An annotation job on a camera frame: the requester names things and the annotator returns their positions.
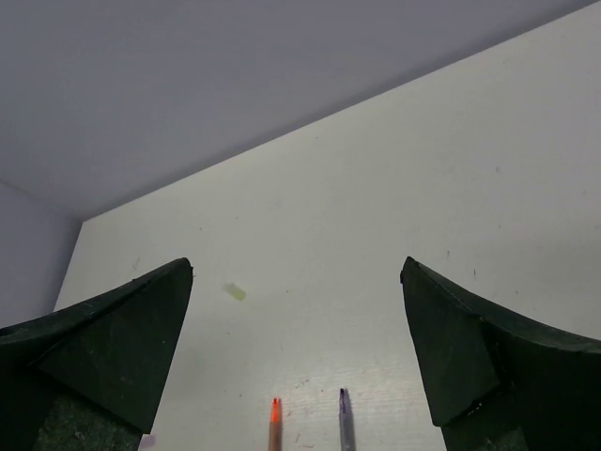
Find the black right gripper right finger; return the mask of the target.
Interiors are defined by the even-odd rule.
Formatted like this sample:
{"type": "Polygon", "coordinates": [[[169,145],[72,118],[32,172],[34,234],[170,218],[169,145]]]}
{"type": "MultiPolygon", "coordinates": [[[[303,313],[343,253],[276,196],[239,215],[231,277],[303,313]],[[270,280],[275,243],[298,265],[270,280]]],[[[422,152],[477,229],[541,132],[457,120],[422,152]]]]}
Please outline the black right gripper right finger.
{"type": "Polygon", "coordinates": [[[412,257],[400,282],[447,449],[599,449],[598,340],[492,303],[412,257]]]}

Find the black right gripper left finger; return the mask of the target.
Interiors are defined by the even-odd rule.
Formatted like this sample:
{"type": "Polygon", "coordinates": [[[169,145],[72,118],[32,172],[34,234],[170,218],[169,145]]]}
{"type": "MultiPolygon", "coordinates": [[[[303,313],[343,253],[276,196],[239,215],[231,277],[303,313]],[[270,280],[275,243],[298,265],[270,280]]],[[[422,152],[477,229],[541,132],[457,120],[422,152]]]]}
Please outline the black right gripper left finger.
{"type": "Polygon", "coordinates": [[[152,430],[193,286],[183,257],[1,330],[4,450],[136,450],[152,430]]]}

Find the purple pen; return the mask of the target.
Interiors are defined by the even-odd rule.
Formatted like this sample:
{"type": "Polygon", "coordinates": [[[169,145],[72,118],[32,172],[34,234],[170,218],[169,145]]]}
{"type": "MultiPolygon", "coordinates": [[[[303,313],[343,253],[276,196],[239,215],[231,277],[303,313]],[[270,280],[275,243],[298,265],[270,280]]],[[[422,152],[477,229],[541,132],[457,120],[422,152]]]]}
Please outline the purple pen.
{"type": "Polygon", "coordinates": [[[341,388],[339,391],[339,432],[341,450],[355,451],[356,440],[352,404],[346,388],[341,388]]]}

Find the orange pen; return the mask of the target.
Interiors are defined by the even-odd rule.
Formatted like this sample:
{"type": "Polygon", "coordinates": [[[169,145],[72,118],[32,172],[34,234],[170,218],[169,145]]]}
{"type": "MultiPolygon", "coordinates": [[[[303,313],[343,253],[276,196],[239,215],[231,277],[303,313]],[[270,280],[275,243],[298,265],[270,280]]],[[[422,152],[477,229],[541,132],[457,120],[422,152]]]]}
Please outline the orange pen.
{"type": "Polygon", "coordinates": [[[269,451],[281,451],[282,450],[282,431],[283,431],[283,420],[282,420],[282,403],[281,399],[275,397],[271,403],[270,410],[270,428],[269,428],[269,451]]]}

